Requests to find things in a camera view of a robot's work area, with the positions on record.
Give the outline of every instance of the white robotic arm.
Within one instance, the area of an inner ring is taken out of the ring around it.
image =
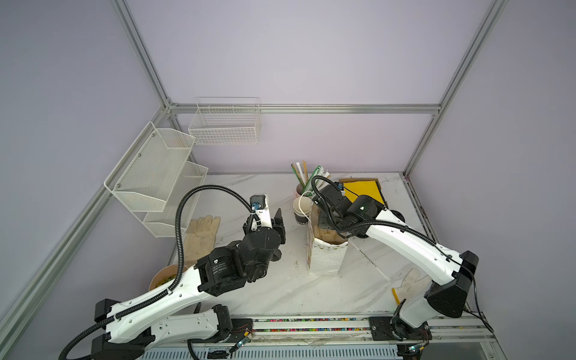
[[[432,279],[431,287],[422,296],[403,301],[390,320],[392,335],[404,340],[410,334],[421,331],[423,323],[435,316],[460,317],[478,257],[466,251],[462,254],[437,244],[424,234],[411,229],[404,223],[400,213],[387,209],[383,204],[367,195],[360,195],[351,202],[341,193],[344,184],[318,190],[312,180],[316,194],[314,202],[321,208],[330,228],[348,236],[371,237],[390,246],[408,260],[419,266]]]
[[[315,186],[317,179],[332,186],[319,191]],[[425,321],[439,314],[461,316],[478,264],[476,255],[468,251],[460,254],[437,244],[408,227],[401,214],[388,210],[369,196],[361,195],[352,203],[342,195],[338,185],[326,178],[316,176],[312,184],[316,194],[314,202],[333,229],[349,233],[348,236],[381,241],[432,278],[431,288],[425,294],[403,301],[390,318],[393,339],[409,339],[411,334],[421,331]],[[254,195],[247,203],[232,190],[218,185],[196,188],[187,194],[188,198],[200,188],[225,191],[250,208],[252,215],[244,224],[244,239],[214,249],[193,269],[184,272],[175,285],[177,279],[129,301],[100,301],[94,317],[97,324],[71,341],[59,360],[67,360],[70,349],[99,327],[105,328],[105,334],[94,339],[92,354],[81,359],[135,359],[145,348],[161,343],[186,339],[216,343],[230,335],[232,321],[225,306],[217,305],[202,313],[197,308],[194,314],[172,314],[264,277],[268,263],[280,258],[278,247],[285,243],[282,214],[279,209],[274,218],[270,217],[265,195]],[[182,208],[186,201],[184,198],[180,203]],[[181,245],[179,235],[177,231],[177,241]]]

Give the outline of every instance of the yellow board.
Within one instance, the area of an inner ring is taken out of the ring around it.
[[[380,195],[380,190],[378,189],[376,181],[355,181],[353,183],[344,183],[344,190],[346,191],[346,197],[352,202],[357,198],[356,195],[352,194],[352,192],[355,192],[358,195],[371,196],[384,204],[384,199],[382,198],[382,195]]]

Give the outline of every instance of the work glove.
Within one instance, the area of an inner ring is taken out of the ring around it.
[[[420,271],[418,269],[412,269],[406,274],[402,280],[402,285],[395,288],[399,301],[402,299],[410,300],[415,295],[421,295],[425,290],[428,290],[432,279],[426,275],[422,279],[416,280],[419,277]]]
[[[219,225],[220,217],[212,218],[212,215],[190,221],[184,239],[184,265],[192,267],[214,250]]]

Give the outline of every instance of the paper cup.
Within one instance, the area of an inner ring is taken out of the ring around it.
[[[300,196],[302,196],[302,191],[304,191],[304,187],[302,186],[302,184],[298,184],[296,186],[296,192],[294,193],[294,196],[296,197],[296,199],[298,199]]]
[[[306,216],[310,217],[312,213],[312,200],[306,196],[300,196],[294,200],[294,216],[296,217],[296,222],[300,225],[306,225],[308,219]]]

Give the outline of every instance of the wall-mounted basket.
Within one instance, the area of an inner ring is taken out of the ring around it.
[[[257,97],[197,97],[198,110],[188,128],[196,145],[250,145],[260,135]]]
[[[189,190],[204,184],[208,168],[189,162],[194,137],[149,123],[150,135],[118,175],[119,162],[104,182],[118,199],[156,237],[173,237],[176,207]],[[182,213],[185,232],[198,194],[188,200]]]

